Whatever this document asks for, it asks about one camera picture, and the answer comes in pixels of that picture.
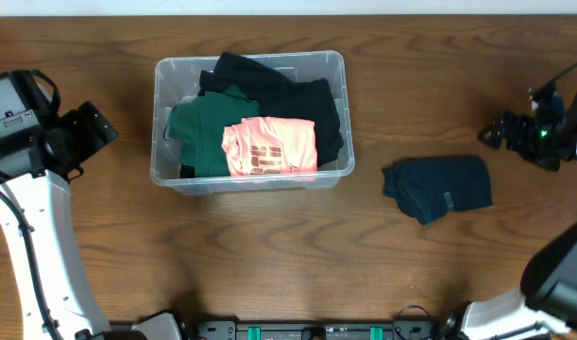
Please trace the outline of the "black pants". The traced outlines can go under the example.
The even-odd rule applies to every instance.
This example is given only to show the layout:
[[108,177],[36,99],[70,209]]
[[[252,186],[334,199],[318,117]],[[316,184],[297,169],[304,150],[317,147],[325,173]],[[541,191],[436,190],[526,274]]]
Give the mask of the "black pants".
[[[199,78],[200,92],[224,92],[229,86],[239,88],[248,99],[262,102],[286,94],[294,82],[282,73],[259,62],[232,53],[224,53],[211,72],[202,72]],[[192,179],[193,169],[181,165],[179,174],[184,179]]]

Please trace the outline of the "black ribbed garment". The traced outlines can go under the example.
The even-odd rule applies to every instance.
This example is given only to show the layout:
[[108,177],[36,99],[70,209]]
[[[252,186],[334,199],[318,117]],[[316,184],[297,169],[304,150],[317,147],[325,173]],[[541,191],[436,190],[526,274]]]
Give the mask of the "black ribbed garment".
[[317,165],[337,160],[344,142],[330,83],[325,78],[294,83],[287,93],[262,102],[260,113],[261,116],[314,122]]

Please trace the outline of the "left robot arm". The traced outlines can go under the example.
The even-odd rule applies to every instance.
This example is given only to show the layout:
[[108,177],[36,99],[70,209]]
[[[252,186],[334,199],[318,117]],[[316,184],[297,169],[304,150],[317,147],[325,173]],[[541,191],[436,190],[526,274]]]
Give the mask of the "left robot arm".
[[0,225],[26,339],[181,339],[160,312],[112,326],[95,301],[76,242],[69,173],[118,133],[91,102],[63,116],[58,102],[0,108]]

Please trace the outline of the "dark teal shirt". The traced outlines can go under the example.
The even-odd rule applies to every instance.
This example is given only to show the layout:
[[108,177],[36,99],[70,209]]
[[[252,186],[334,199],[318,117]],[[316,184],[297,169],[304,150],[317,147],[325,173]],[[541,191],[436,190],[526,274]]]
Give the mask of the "dark teal shirt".
[[382,174],[383,194],[422,226],[451,212],[493,204],[489,173],[478,156],[403,160]]

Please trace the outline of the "dark green garment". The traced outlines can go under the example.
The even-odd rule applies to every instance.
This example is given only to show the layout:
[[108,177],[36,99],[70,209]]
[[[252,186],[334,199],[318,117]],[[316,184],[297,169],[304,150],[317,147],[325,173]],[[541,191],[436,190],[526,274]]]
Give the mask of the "dark green garment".
[[168,136],[181,142],[181,164],[193,169],[193,178],[229,177],[222,148],[225,127],[256,117],[259,110],[257,100],[233,85],[176,105],[170,112]]

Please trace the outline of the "clear plastic storage container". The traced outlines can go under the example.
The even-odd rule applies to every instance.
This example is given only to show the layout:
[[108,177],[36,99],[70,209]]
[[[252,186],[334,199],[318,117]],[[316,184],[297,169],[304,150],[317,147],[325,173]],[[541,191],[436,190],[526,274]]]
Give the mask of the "clear plastic storage container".
[[352,172],[355,167],[355,154],[343,56],[337,51],[326,50],[259,54],[252,55],[251,58],[293,81],[312,81],[321,77],[329,81],[344,141],[337,160],[322,165],[315,173],[308,174],[181,178],[180,142],[171,139],[165,127],[174,106],[196,97],[199,92],[200,73],[211,72],[218,57],[166,58],[160,60],[155,68],[150,162],[150,177],[153,182],[185,196],[198,196],[257,190],[330,188]]

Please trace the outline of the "pink printed t-shirt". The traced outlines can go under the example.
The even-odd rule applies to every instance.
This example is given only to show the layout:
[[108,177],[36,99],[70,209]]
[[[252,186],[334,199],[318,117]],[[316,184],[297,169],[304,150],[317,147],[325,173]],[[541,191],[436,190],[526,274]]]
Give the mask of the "pink printed t-shirt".
[[244,118],[224,128],[221,147],[233,177],[317,170],[314,122],[309,120]]

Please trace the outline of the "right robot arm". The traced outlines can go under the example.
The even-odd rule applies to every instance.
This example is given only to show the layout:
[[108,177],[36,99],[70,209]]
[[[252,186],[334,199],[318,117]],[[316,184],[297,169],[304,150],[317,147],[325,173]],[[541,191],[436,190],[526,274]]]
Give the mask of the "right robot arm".
[[[545,170],[577,161],[577,92],[565,106],[551,79],[530,89],[534,114],[506,112],[478,138],[505,145]],[[520,286],[451,314],[434,332],[436,339],[550,339],[577,332],[577,222],[528,262]]]

